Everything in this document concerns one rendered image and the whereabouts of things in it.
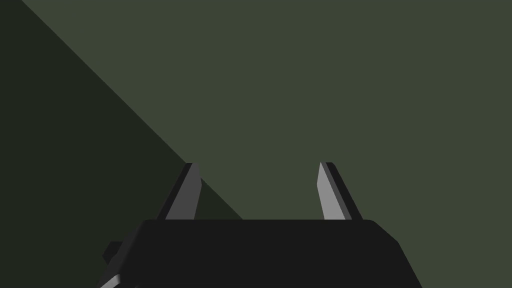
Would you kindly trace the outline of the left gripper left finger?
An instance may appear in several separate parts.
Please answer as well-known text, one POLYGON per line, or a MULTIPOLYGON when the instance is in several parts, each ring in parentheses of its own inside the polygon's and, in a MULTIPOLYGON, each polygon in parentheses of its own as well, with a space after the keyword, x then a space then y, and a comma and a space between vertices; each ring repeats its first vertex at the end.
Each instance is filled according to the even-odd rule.
POLYGON ((186 163, 156 217, 157 220, 193 220, 202 189, 197 163, 186 163))

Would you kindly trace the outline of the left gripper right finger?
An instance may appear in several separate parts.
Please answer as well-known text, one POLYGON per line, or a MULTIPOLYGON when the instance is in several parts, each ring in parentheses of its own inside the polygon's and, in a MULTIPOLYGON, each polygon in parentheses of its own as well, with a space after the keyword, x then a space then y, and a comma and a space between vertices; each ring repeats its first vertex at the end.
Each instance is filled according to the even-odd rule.
POLYGON ((363 219, 334 163, 319 164, 316 188, 325 220, 363 219))

